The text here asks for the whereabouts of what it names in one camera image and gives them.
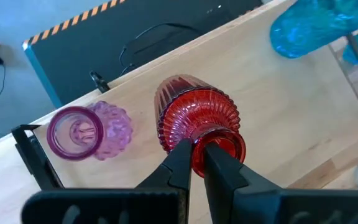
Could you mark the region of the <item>pink bumpy glass vase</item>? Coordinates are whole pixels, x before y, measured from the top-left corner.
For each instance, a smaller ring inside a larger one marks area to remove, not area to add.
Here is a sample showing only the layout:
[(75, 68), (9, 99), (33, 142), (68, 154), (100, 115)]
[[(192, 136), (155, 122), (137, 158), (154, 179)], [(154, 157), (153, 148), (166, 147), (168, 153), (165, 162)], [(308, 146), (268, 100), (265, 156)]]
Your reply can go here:
[(47, 129), (50, 149), (62, 159), (103, 161), (124, 151), (133, 128), (126, 111), (105, 101), (87, 107), (70, 106), (59, 111)]

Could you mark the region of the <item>red ribbed bottle vase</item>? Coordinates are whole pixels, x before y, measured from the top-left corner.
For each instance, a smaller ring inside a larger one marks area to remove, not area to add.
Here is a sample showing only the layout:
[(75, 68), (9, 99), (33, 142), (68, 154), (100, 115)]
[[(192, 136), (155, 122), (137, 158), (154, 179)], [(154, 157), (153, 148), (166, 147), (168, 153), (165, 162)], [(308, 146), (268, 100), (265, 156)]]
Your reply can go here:
[(163, 150), (169, 153), (181, 140), (189, 139), (191, 167), (200, 177), (204, 176), (204, 147), (211, 142), (244, 161), (246, 144), (239, 133), (239, 111), (220, 89), (191, 75), (174, 75), (158, 86), (154, 105)]

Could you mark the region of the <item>wooden shelf with black frame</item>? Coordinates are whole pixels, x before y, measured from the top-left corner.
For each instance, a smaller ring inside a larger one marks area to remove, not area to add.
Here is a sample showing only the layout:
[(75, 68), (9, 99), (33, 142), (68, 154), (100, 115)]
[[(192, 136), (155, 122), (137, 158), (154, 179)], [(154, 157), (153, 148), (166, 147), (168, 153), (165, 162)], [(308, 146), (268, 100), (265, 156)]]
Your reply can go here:
[(133, 187), (165, 158), (155, 130), (154, 94), (169, 76), (189, 74), (235, 102), (245, 163), (282, 187), (351, 189), (358, 165), (358, 99), (330, 47), (296, 60), (269, 42), (273, 20), (293, 0), (272, 2), (235, 19), (75, 101), (123, 107), (134, 137), (105, 161), (68, 162), (46, 154), (67, 187)]

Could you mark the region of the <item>black shelf clamp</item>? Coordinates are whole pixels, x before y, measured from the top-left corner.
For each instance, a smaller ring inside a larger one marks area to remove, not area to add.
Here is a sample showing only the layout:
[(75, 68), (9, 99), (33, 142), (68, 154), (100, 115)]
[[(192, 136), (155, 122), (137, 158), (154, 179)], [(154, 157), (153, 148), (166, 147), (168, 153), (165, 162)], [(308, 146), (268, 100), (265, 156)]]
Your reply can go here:
[(110, 87), (108, 86), (108, 83), (104, 80), (104, 78), (99, 75), (97, 72), (90, 71), (89, 75), (94, 82), (96, 88), (101, 92), (105, 93), (110, 90)]

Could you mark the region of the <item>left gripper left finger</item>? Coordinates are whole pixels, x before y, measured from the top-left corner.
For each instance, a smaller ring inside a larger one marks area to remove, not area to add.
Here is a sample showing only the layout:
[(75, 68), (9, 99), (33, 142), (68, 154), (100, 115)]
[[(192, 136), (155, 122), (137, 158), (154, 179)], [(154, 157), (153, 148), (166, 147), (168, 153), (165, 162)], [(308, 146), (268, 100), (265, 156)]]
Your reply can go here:
[(22, 224), (187, 224), (192, 143), (180, 141), (133, 189), (43, 190), (22, 208)]

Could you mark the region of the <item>blue cylindrical glass vase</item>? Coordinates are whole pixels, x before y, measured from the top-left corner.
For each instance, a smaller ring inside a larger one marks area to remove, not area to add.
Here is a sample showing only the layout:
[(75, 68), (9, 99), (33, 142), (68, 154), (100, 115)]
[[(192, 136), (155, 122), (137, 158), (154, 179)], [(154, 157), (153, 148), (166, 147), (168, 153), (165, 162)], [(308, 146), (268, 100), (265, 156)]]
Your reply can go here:
[(273, 49), (299, 58), (358, 29), (358, 0), (296, 0), (270, 28)]

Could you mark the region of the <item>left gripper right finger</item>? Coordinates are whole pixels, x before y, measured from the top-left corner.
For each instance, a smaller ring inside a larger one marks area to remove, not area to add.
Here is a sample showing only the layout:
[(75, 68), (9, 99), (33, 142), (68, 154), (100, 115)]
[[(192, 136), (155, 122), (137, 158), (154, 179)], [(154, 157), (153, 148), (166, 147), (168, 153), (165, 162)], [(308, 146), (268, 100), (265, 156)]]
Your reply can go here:
[(358, 190), (283, 189), (216, 143), (204, 152), (213, 224), (358, 224)]

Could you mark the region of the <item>black hazard-striped floor mat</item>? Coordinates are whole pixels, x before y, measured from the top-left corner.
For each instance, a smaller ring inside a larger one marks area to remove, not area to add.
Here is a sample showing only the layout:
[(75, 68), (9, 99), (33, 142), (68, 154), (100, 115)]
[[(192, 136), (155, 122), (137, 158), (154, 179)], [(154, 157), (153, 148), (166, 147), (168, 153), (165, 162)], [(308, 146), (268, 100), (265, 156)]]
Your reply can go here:
[(109, 0), (22, 44), (52, 103), (95, 89), (260, 7), (263, 0)]

